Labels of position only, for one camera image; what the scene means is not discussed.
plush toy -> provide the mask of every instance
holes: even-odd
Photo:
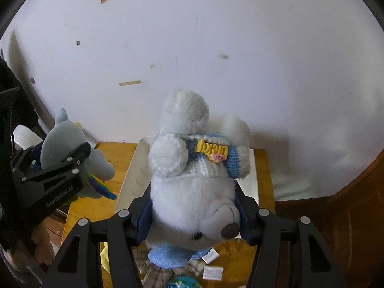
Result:
[[[45,138],[40,154],[42,169],[49,168],[65,159],[70,152],[86,142],[85,135],[79,124],[68,119],[64,108],[57,111],[54,119],[54,128]],[[114,167],[105,159],[99,149],[91,149],[85,162],[79,167],[84,180],[84,188],[77,194],[78,197],[91,197],[94,199],[105,196],[116,199],[104,181],[110,180],[115,175]]]
[[[250,130],[236,116],[207,125],[208,119],[204,99],[187,90],[171,92],[161,112],[148,155],[153,212],[147,246],[151,262],[162,268],[199,259],[239,233],[234,179],[250,172]]]

pink patch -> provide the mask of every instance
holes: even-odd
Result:
[[[220,163],[225,160],[225,156],[221,154],[211,154],[212,161],[215,163]]]

plaid cloth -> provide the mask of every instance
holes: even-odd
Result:
[[[133,256],[139,272],[145,274],[143,282],[144,288],[164,288],[172,278],[185,275],[191,277],[200,276],[203,273],[205,263],[198,260],[190,260],[186,266],[167,270],[152,264],[148,258],[149,249],[133,249]]]

wooden tabletop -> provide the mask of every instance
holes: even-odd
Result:
[[[115,177],[107,182],[108,187],[116,195],[127,173],[129,164],[137,144],[132,143],[108,143],[97,144],[107,158],[115,167]],[[255,163],[257,171],[259,206],[275,212],[275,202],[271,175],[269,171],[268,158],[265,150],[255,149]],[[68,218],[65,223],[63,241],[70,230],[80,218],[87,217],[91,221],[103,220],[114,214],[116,201],[106,198],[91,199],[81,198],[73,202],[68,211]],[[223,279],[220,282],[205,281],[199,278],[203,288],[238,287],[246,285],[255,255],[255,247],[249,247],[243,240],[230,240],[215,247],[220,256],[210,265],[224,267]],[[112,288],[109,273],[102,270],[104,288]]]

bear eye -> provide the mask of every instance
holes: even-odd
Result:
[[[203,233],[197,232],[193,235],[193,240],[198,240],[198,239],[201,239],[202,237],[203,237]]]

